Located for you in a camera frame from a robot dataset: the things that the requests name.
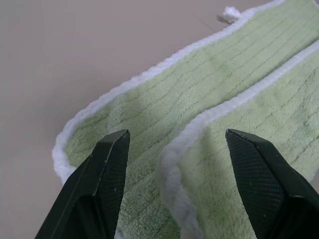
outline beige surface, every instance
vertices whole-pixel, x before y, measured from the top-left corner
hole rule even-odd
[[[267,0],[0,1],[0,238],[35,236],[61,183],[56,135],[80,109]]]

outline green microfiber cloth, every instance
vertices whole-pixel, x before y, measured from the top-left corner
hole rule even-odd
[[[314,43],[318,21],[319,9],[311,0],[275,0],[245,11],[224,31],[186,47],[80,111],[57,137],[55,171],[65,182],[99,139],[129,129],[118,229],[126,239],[178,238],[179,228],[155,183],[159,153],[198,114],[235,97]]]
[[[161,194],[183,233],[255,238],[236,187],[227,128],[270,140],[312,180],[319,168],[318,91],[319,41],[240,95],[198,115],[165,147],[158,168]]]

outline gray floor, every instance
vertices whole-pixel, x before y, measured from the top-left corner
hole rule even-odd
[[[80,109],[220,31],[227,5],[265,2],[0,1],[0,238],[35,236],[62,186],[55,137]]]

